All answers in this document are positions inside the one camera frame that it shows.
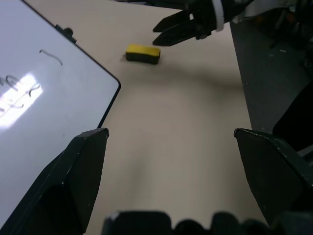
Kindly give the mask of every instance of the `whiteboard frame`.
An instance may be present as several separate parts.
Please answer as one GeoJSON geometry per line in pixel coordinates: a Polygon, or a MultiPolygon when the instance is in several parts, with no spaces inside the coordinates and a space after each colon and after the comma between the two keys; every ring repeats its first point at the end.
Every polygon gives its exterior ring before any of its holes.
{"type": "Polygon", "coordinates": [[[78,46],[77,44],[73,43],[71,40],[69,40],[65,35],[63,35],[61,32],[59,32],[55,25],[53,25],[48,19],[46,19],[42,14],[40,14],[35,8],[33,8],[30,4],[28,4],[25,0],[21,0],[21,2],[23,2],[27,7],[30,8],[30,10],[34,11],[37,15],[39,15],[44,21],[46,21],[49,25],[51,25],[55,31],[59,34],[61,34],[66,40],[70,41],[72,44],[74,44],[79,50],[81,50],[87,57],[89,57],[93,62],[95,62],[98,66],[100,66],[103,70],[105,70],[109,75],[111,75],[117,82],[118,82],[118,88],[112,98],[112,100],[110,101],[110,104],[108,106],[108,108],[106,109],[105,113],[103,114],[103,117],[101,118],[99,125],[97,126],[97,128],[102,127],[104,120],[106,119],[119,91],[121,90],[121,83],[120,81],[112,74],[110,73],[105,67],[103,67],[99,62],[97,62],[95,59],[93,59],[87,52],[85,52],[80,46],[78,46]]]}

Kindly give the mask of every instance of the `white cable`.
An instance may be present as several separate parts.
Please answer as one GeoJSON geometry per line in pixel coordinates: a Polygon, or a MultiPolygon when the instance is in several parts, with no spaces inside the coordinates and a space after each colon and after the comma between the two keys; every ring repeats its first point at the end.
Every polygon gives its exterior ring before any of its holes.
{"type": "Polygon", "coordinates": [[[224,28],[224,10],[221,0],[212,0],[216,18],[216,31],[222,31],[224,28]]]}

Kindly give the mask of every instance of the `beige tabletop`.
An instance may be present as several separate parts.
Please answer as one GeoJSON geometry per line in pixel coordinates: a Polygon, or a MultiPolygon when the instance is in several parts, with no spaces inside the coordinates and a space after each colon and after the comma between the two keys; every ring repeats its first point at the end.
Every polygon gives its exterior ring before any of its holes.
{"type": "Polygon", "coordinates": [[[123,54],[128,44],[151,45],[154,26],[176,10],[108,0],[28,2],[71,27],[77,44],[122,84],[104,123],[110,137],[87,234],[99,235],[116,210],[162,210],[173,224],[193,218],[206,227],[217,211],[264,220],[233,137],[250,122],[229,24],[205,40],[161,48],[154,66],[123,54]]]}

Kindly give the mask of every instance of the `table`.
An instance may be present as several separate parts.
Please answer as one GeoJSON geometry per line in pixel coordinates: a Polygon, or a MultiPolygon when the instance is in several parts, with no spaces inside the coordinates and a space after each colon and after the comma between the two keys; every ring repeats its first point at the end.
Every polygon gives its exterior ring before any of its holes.
{"type": "Polygon", "coordinates": [[[116,210],[167,211],[175,225],[209,227],[216,211],[264,221],[233,131],[250,128],[229,24],[205,40],[161,49],[156,66],[128,62],[128,44],[150,45],[173,9],[107,0],[29,0],[121,82],[88,235],[116,210]]]}

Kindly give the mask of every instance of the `whiteboard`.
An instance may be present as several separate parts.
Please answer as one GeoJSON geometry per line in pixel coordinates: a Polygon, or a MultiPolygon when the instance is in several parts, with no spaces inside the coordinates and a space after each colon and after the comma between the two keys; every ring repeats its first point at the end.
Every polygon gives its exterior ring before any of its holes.
{"type": "Polygon", "coordinates": [[[26,3],[0,1],[0,228],[73,137],[102,125],[119,89],[26,3]]]}

